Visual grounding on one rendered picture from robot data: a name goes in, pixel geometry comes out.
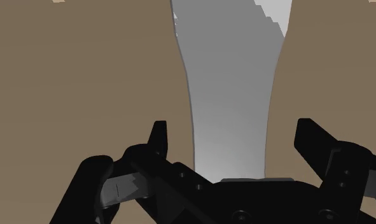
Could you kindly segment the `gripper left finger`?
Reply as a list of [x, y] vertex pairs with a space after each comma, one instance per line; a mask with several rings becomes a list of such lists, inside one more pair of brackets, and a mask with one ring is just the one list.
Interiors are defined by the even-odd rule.
[[156, 224], [215, 224], [210, 185], [182, 163], [167, 161], [167, 124], [156, 121], [146, 144], [84, 159], [49, 224], [112, 224], [121, 203], [135, 200]]

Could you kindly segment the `grey curved flat thing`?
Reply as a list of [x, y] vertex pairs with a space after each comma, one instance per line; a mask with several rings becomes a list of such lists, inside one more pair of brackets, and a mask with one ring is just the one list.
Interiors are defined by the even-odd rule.
[[284, 41], [255, 0], [172, 0], [193, 118], [195, 170], [209, 181], [265, 175], [274, 71]]

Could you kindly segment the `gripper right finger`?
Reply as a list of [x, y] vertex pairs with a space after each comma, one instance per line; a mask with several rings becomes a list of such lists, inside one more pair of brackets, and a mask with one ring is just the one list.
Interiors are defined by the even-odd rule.
[[364, 197], [376, 200], [376, 155], [335, 139], [310, 118], [298, 119], [294, 147], [322, 180], [319, 224], [376, 224], [361, 210]]

